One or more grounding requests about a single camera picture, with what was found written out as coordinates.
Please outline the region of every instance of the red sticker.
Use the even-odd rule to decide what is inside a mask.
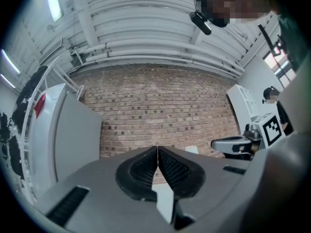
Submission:
[[[35,118],[38,118],[38,116],[39,116],[39,114],[43,108],[44,102],[45,102],[45,93],[39,98],[39,100],[37,101],[37,103],[34,106]]]

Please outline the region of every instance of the ceiling panel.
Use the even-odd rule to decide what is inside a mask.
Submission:
[[[25,75],[20,78],[8,65],[0,67],[5,68],[6,72],[11,72],[15,82],[23,84],[25,82],[23,79],[27,79],[37,70],[39,58],[61,38],[69,40],[70,51],[89,47],[89,35],[86,34],[88,29],[95,32],[99,44],[124,39],[170,40],[176,43],[194,44],[208,51],[207,53],[223,56],[225,60],[232,63],[239,63],[259,37],[260,31],[257,25],[261,23],[265,27],[270,20],[270,16],[267,16],[247,24],[229,24],[223,29],[210,25],[212,35],[206,36],[199,33],[196,36],[196,26],[189,18],[189,12],[194,10],[193,0],[86,0],[83,6],[75,4],[74,1],[76,0],[59,0],[64,15],[56,22],[52,20],[47,0],[29,0],[25,5],[4,44],[4,49]],[[81,13],[90,16],[87,25],[80,23]],[[142,47],[167,51],[179,50],[185,54],[193,53],[215,60],[209,54],[183,47],[150,45],[133,46],[131,49],[142,49]],[[126,48],[119,46],[112,50],[123,49]],[[196,65],[200,63],[203,67],[207,65],[205,61],[198,62],[199,64]],[[222,69],[223,65],[236,69],[228,63],[221,64],[218,68]]]

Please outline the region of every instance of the white railing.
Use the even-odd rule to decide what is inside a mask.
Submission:
[[[35,198],[35,194],[32,190],[32,179],[31,179],[31,173],[30,173],[30,163],[26,163],[25,161],[25,152],[29,151],[29,145],[28,145],[28,135],[29,132],[28,130],[28,126],[29,125],[29,120],[31,118],[30,113],[33,111],[33,107],[36,103],[36,96],[39,95],[40,88],[41,86],[44,84],[45,89],[48,89],[48,75],[49,74],[56,74],[56,76],[59,78],[58,82],[59,84],[61,83],[65,83],[68,88],[70,88],[70,92],[73,93],[75,95],[75,97],[77,99],[80,98],[81,92],[84,88],[84,85],[78,86],[65,72],[64,70],[61,69],[61,67],[57,64],[57,60],[58,60],[59,56],[56,57],[49,65],[48,65],[48,69],[44,72],[43,76],[41,77],[38,85],[36,86],[32,96],[30,97],[30,99],[28,100],[28,106],[27,106],[27,110],[25,113],[25,118],[24,118],[24,122],[23,122],[23,128],[22,128],[22,132],[21,132],[21,136],[20,136],[20,141],[19,141],[19,149],[20,149],[20,158],[21,158],[21,166],[22,166],[22,170],[23,170],[23,174],[24,174],[24,178],[25,178],[25,182],[23,182],[23,194],[25,196],[25,198],[28,200],[28,202],[30,204],[34,204],[36,202],[36,198]]]

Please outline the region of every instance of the white ceiling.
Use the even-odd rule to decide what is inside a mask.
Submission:
[[[220,74],[230,77],[232,76],[223,71],[228,71],[226,67],[234,68],[240,73],[235,76],[238,77],[243,71],[230,63],[243,69],[264,44],[257,25],[261,23],[270,34],[279,31],[276,17],[271,14],[253,23],[229,24],[223,29],[211,25],[212,35],[206,36],[189,18],[189,12],[194,10],[193,0],[59,0],[59,2],[64,16],[53,22],[47,0],[29,0],[7,35],[3,48],[20,69],[21,74],[18,76],[3,57],[0,60],[0,72],[17,87],[22,86],[37,70],[40,57],[61,38],[69,40],[71,52],[84,46],[93,47],[106,42],[138,38],[192,44],[208,51],[210,55],[177,47],[144,46],[144,48],[193,53],[220,64],[205,61],[197,61],[199,64],[195,65],[179,64],[206,70],[210,70],[207,66],[216,67]],[[245,42],[242,41],[243,33],[248,36]],[[121,46],[112,50],[128,48]],[[139,50],[142,46],[131,46],[130,49]],[[223,56],[230,63],[213,57],[215,55]],[[101,66],[135,62],[149,63],[150,60],[108,61]],[[169,61],[153,62],[167,64]],[[63,61],[61,67],[69,70],[73,66],[69,61]]]

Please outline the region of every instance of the ceiling beam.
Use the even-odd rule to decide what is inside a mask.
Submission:
[[[74,4],[88,45],[90,47],[98,45],[99,41],[94,29],[87,0],[74,0]]]
[[[196,27],[193,33],[193,37],[190,41],[190,44],[195,45],[195,46],[200,45],[203,40],[203,36],[204,36],[204,33],[198,27]]]
[[[278,19],[276,15],[273,15],[269,22],[267,23],[267,26],[265,27],[265,30],[269,37],[271,37],[271,34],[278,26]],[[240,64],[242,67],[245,67],[253,58],[254,56],[259,52],[259,50],[263,47],[266,43],[266,40],[261,34],[256,41],[254,42],[253,46],[250,48],[250,50],[244,55],[244,57],[240,60]]]

